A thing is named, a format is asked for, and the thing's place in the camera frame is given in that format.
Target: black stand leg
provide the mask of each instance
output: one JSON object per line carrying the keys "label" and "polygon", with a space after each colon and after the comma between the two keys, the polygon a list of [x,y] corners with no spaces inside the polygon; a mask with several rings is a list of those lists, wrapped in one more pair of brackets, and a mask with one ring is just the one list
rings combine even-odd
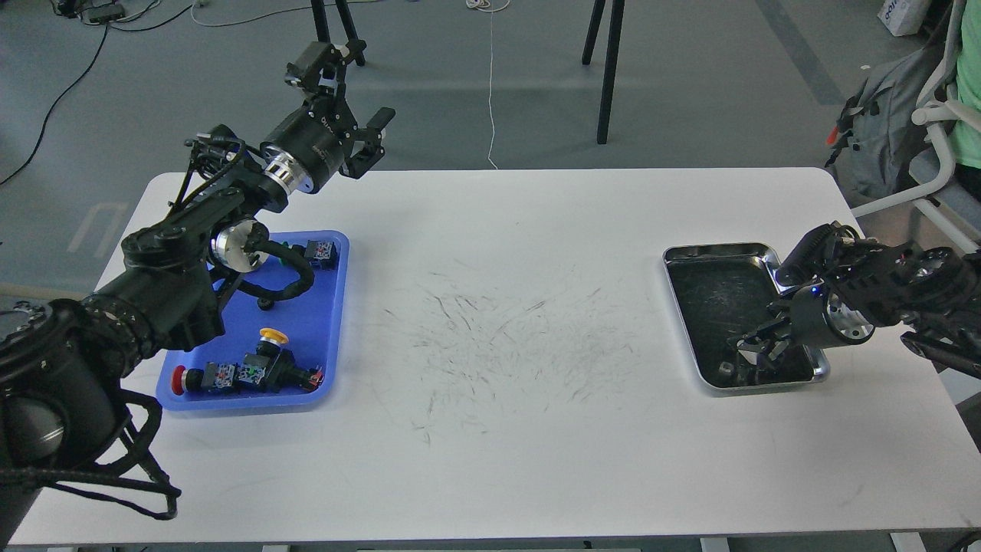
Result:
{"label": "black stand leg", "polygon": [[606,67],[603,68],[603,92],[599,100],[599,125],[596,129],[596,143],[606,143],[606,134],[610,126],[610,109],[613,104],[613,84],[616,81],[616,60],[620,54],[620,29],[623,27],[624,2],[626,0],[613,0],[610,36],[606,45]]}
{"label": "black stand leg", "polygon": [[[348,40],[357,40],[358,31],[354,28],[354,20],[351,19],[351,10],[347,7],[347,0],[336,0],[337,14],[340,15],[340,23],[344,25],[344,33]],[[313,24],[317,28],[317,40],[321,42],[331,41],[331,32],[327,29],[327,8],[324,7],[324,0],[310,0],[310,7],[313,8]],[[364,66],[365,55],[359,54],[354,58],[359,66]]]}
{"label": "black stand leg", "polygon": [[603,8],[606,0],[595,0],[593,16],[590,18],[590,30],[586,34],[586,46],[583,48],[583,65],[589,65],[593,60],[593,48],[596,46],[596,35],[599,34],[599,20],[603,18]]}
{"label": "black stand leg", "polygon": [[[344,33],[347,34],[348,40],[357,40],[358,31],[354,28],[354,20],[351,19],[351,10],[347,7],[347,0],[336,0],[337,3],[337,13],[340,15],[340,23],[344,25]],[[365,55],[358,54],[358,57],[354,58],[355,63],[359,67],[364,67],[365,65]]]}
{"label": "black stand leg", "polygon": [[327,9],[324,8],[324,0],[310,0],[310,7],[313,9],[313,25],[317,28],[317,40],[330,42],[331,32],[327,29]]}

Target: blue tray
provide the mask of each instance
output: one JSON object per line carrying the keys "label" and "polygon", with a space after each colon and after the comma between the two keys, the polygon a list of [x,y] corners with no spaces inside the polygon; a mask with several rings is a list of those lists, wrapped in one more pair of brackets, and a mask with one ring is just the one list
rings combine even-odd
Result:
{"label": "blue tray", "polygon": [[[334,383],[337,344],[340,338],[340,311],[344,299],[344,280],[350,244],[347,237],[333,230],[273,234],[272,240],[306,246],[309,240],[331,241],[338,255],[336,269],[314,268],[314,284],[298,298],[276,303],[271,310],[260,310],[256,300],[237,292],[222,312],[226,334],[186,353],[170,351],[157,380],[157,400],[171,411],[204,411],[227,409],[267,409],[307,405],[327,396]],[[267,289],[282,289],[296,279],[296,272],[274,258],[245,279]],[[241,362],[246,353],[254,353],[259,330],[275,328],[289,337],[287,349],[293,351],[301,368],[324,369],[324,381],[317,390],[306,392],[284,387],[279,393],[242,391],[231,395],[184,393],[171,390],[171,375],[182,364],[203,368],[206,362]]]}

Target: white box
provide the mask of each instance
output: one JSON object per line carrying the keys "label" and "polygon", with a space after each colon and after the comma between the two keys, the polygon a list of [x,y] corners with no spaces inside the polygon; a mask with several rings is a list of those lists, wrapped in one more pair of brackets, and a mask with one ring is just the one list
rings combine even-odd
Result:
{"label": "white box", "polygon": [[893,36],[916,34],[929,7],[930,0],[886,0],[879,10],[879,21]]}

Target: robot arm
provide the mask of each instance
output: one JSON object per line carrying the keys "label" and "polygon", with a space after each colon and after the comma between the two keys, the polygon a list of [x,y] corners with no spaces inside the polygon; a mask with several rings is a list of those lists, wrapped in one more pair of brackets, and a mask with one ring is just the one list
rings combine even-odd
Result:
{"label": "robot arm", "polygon": [[981,255],[914,242],[887,247],[849,226],[808,232],[776,272],[787,289],[772,321],[730,340],[756,369],[779,369],[789,347],[859,345],[904,323],[915,354],[981,378]]}
{"label": "robot arm", "polygon": [[[122,389],[120,379],[160,350],[190,351],[223,335],[222,309],[235,291],[284,301],[310,288],[309,262],[271,242],[255,215],[283,211],[292,192],[316,193],[336,172],[359,178],[385,154],[383,128],[394,111],[382,108],[359,128],[344,99],[345,68],[364,46],[314,42],[289,64],[285,80],[303,92],[303,105],[259,148],[224,126],[189,140],[190,164],[170,212],[123,240],[126,271],[118,278],[80,302],[0,310],[0,545],[43,486],[160,520],[177,514],[181,492],[149,453],[160,404]],[[188,193],[194,171],[204,182]],[[293,267],[296,281],[282,290],[250,284],[245,275],[268,255]],[[130,406],[146,410],[141,428]],[[128,452],[98,464],[116,440]],[[149,481],[122,477],[136,466]],[[68,483],[159,493],[167,510]]]}

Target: stainless steel tray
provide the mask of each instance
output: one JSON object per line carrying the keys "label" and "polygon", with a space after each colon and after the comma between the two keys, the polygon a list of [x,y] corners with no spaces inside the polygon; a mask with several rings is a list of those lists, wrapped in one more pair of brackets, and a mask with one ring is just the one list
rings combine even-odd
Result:
{"label": "stainless steel tray", "polygon": [[774,280],[778,266],[776,252],[764,244],[686,246],[664,252],[664,267],[698,376],[712,389],[779,390],[828,376],[824,353],[808,347],[788,349],[781,370],[756,382],[741,381],[738,373],[727,375],[719,369],[723,361],[738,360],[727,339],[772,319],[766,307],[786,291]]}

